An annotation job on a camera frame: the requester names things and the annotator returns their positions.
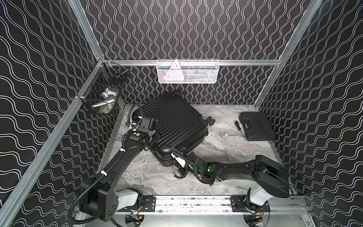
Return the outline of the black ribbed hard-shell suitcase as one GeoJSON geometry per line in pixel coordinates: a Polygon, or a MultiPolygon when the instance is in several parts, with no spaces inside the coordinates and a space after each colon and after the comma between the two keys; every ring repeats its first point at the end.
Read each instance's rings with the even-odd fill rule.
{"type": "Polygon", "coordinates": [[[165,167],[173,163],[172,148],[184,156],[195,149],[206,136],[208,127],[216,122],[211,116],[202,114],[187,103],[181,92],[165,93],[142,106],[143,115],[157,120],[159,139],[150,150],[165,167]]]}

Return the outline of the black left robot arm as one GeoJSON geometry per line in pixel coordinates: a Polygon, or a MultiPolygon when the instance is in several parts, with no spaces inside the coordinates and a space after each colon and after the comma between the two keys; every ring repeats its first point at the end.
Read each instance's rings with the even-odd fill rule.
{"type": "Polygon", "coordinates": [[[69,222],[81,225],[95,219],[112,219],[119,205],[114,187],[135,157],[160,138],[157,123],[157,119],[143,116],[123,135],[121,148],[105,168],[80,184],[79,196],[67,212],[69,222]]]}

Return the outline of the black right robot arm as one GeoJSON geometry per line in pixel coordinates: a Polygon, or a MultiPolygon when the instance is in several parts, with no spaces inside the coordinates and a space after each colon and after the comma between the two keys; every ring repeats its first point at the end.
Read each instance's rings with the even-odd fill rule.
{"type": "Polygon", "coordinates": [[[193,152],[184,156],[176,148],[171,148],[173,162],[177,163],[179,175],[183,179],[188,173],[193,174],[201,183],[213,185],[216,180],[248,180],[256,184],[247,190],[242,200],[242,208],[259,212],[272,197],[286,199],[290,197],[288,171],[280,163],[264,155],[242,163],[207,162],[193,152]]]}

